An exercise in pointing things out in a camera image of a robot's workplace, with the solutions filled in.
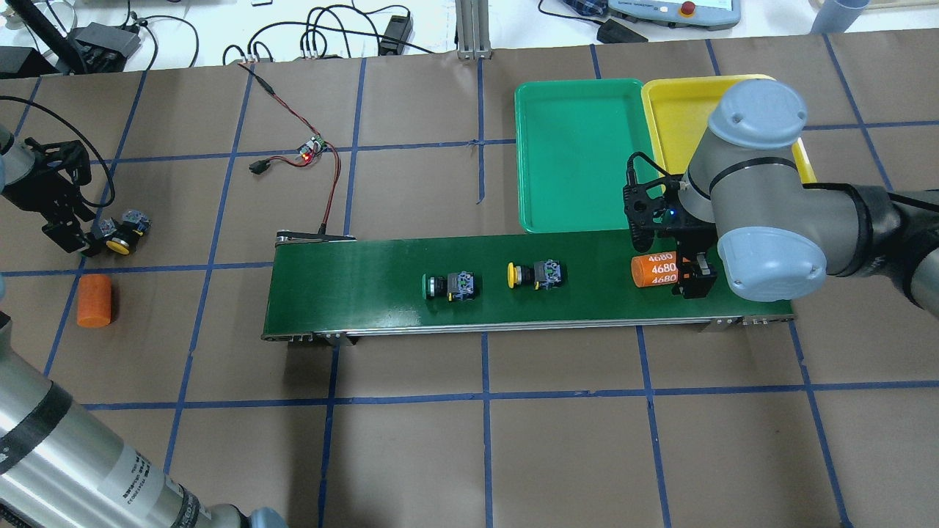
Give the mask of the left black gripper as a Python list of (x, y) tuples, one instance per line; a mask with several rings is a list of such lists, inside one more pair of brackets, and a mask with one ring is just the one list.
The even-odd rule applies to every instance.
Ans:
[(95, 218), (81, 187), (91, 181), (87, 149), (80, 141), (38, 143), (2, 140), (3, 197), (46, 219), (43, 234), (66, 253), (96, 254), (96, 241), (79, 221)]

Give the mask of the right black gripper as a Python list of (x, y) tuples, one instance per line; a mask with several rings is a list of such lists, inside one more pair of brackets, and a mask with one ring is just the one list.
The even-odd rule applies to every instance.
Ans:
[(705, 298), (718, 278), (718, 269), (707, 252), (717, 244), (717, 228), (685, 210), (679, 199), (677, 175), (640, 183), (627, 175), (623, 189), (624, 213), (632, 245), (637, 253), (648, 253), (657, 238), (676, 241), (677, 283), (671, 294), (683, 298)]

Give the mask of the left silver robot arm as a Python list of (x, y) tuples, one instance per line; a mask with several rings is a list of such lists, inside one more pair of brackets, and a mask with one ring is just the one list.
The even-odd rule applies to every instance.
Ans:
[(207, 507), (11, 345), (2, 315), (2, 515), (33, 527), (285, 527), (269, 507)]

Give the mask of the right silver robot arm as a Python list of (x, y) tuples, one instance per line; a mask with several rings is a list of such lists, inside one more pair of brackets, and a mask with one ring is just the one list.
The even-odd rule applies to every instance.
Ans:
[(707, 297), (719, 277), (758, 303), (808, 296), (829, 275), (883, 275), (916, 307), (937, 314), (937, 191), (803, 183), (792, 147), (808, 109), (794, 88), (745, 79), (708, 117), (684, 173), (660, 168), (641, 183), (626, 163), (624, 213), (647, 253), (674, 238), (683, 298)]

